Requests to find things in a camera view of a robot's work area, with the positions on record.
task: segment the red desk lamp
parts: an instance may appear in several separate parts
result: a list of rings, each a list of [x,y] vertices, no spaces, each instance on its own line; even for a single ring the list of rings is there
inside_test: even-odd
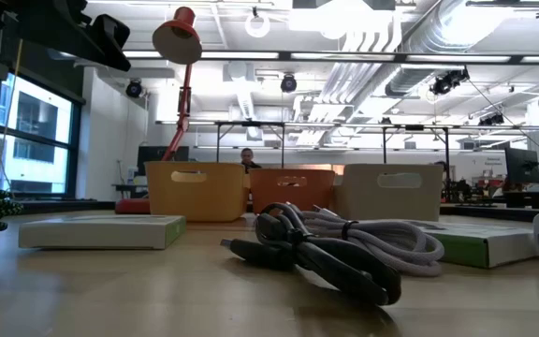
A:
[[[174,20],[160,25],[153,32],[153,45],[159,53],[175,64],[186,65],[184,85],[181,87],[179,100],[179,114],[176,134],[169,144],[162,160],[169,160],[176,153],[182,136],[188,130],[188,116],[190,112],[191,69],[194,62],[201,58],[203,49],[193,23],[195,12],[189,7],[180,7],[174,14]]]

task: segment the wooden table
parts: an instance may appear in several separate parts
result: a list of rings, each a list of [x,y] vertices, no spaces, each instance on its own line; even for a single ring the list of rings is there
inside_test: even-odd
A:
[[[445,265],[435,279],[405,277],[401,300],[375,309],[306,273],[234,258],[218,243],[252,239],[244,222],[189,225],[165,251],[19,249],[18,224],[49,216],[13,218],[0,233],[2,337],[539,336],[537,259],[493,271]]]

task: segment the computer monitor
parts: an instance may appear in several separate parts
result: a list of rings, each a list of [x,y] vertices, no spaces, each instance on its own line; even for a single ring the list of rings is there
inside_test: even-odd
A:
[[[506,170],[510,183],[539,183],[538,153],[536,151],[504,149]]]
[[[167,148],[167,146],[139,146],[137,159],[138,175],[146,175],[145,163],[161,160]],[[188,146],[179,147],[171,160],[188,161]]]

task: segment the person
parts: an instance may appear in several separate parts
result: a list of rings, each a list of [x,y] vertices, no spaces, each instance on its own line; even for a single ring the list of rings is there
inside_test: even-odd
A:
[[[249,169],[261,169],[261,166],[253,161],[253,157],[253,150],[249,148],[244,148],[240,151],[240,163],[244,165],[246,173],[249,173]]]

